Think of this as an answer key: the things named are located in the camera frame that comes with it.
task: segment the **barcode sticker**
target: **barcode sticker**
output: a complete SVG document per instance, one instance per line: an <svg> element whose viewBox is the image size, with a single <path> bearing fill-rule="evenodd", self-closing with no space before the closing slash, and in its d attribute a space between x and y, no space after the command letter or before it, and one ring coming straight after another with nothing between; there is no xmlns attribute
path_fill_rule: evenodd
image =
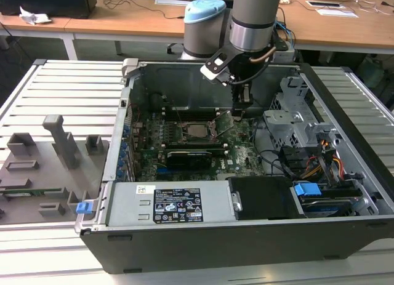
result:
<svg viewBox="0 0 394 285"><path fill-rule="evenodd" d="M137 185L137 195L153 194L155 192L156 185Z"/></svg>

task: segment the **power supply label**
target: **power supply label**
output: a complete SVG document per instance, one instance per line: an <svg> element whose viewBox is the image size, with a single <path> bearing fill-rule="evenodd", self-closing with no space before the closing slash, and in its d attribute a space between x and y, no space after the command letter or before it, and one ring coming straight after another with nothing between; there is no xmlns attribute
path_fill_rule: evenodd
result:
<svg viewBox="0 0 394 285"><path fill-rule="evenodd" d="M199 188L155 190L155 223L203 222L203 205Z"/></svg>

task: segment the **sticker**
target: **sticker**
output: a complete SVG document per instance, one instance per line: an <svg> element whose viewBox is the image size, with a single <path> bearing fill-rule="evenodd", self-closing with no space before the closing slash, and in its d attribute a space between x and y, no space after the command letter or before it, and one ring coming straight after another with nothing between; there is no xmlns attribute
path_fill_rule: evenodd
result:
<svg viewBox="0 0 394 285"><path fill-rule="evenodd" d="M15 193L15 194L4 194L5 197L30 197L29 193Z"/></svg>
<svg viewBox="0 0 394 285"><path fill-rule="evenodd" d="M145 194L153 194L156 189L156 185L137 185L136 194L137 195L145 195Z"/></svg>
<svg viewBox="0 0 394 285"><path fill-rule="evenodd" d="M204 221L199 188L153 191L155 194L153 221L155 223Z"/></svg>

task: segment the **desk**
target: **desk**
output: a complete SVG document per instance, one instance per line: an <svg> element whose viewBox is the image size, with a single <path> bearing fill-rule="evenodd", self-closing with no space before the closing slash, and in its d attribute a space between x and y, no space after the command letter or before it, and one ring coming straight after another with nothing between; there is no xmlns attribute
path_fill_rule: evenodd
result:
<svg viewBox="0 0 394 285"><path fill-rule="evenodd" d="M394 54L393 8L380 5L382 1L392 5L394 0L365 0L376 2L378 9L391 15L368 13L362 11L356 2L344 2L345 6L354 9L359 18L322 16L295 1L309 9L312 7L305 3L306 0L293 0L291 4L281 5L287 27L297 37L297 49ZM281 12L278 12L278 19L283 19Z"/></svg>
<svg viewBox="0 0 394 285"><path fill-rule="evenodd" d="M133 0L154 10L162 10L168 17L184 14L182 6L158 6L155 0ZM306 7L305 0L295 0ZM376 2L378 8L393 13L382 1L394 4L394 0L367 0ZM328 17L308 11L299 3L281 5L286 14L288 27L295 32L297 49L326 50L333 52L359 52L394 54L394 15L367 13L355 2L345 2L355 10L359 18ZM0 20L15 36L60 38L70 60L76 60L75 39L110 41L182 43L184 25L182 19L165 19L160 12L152 12L133 3L124 3L111 10L103 0L89 19L54 18L46 25L28 25L19 17L0 16ZM7 35L0 28L0 35Z"/></svg>
<svg viewBox="0 0 394 285"><path fill-rule="evenodd" d="M132 1L153 10L161 10L167 17L179 17L185 13L183 6L156 5L155 0ZM104 5L103 0L97 0L89 19L53 18L53 23L33 26L18 16L0 15L0 21L14 36L62 39L70 60L78 59L75 39L182 43L185 32L182 19L165 19L162 13L144 9L132 2L125 2L111 10ZM6 36L7 32L0 27L1 35Z"/></svg>

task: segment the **black computer case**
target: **black computer case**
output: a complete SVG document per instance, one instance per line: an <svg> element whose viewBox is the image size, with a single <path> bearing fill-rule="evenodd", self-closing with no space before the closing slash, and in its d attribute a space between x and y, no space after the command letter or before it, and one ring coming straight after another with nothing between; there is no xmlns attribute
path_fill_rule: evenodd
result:
<svg viewBox="0 0 394 285"><path fill-rule="evenodd" d="M88 18L97 0L0 0L3 15L18 15L19 7L32 13L51 16Z"/></svg>

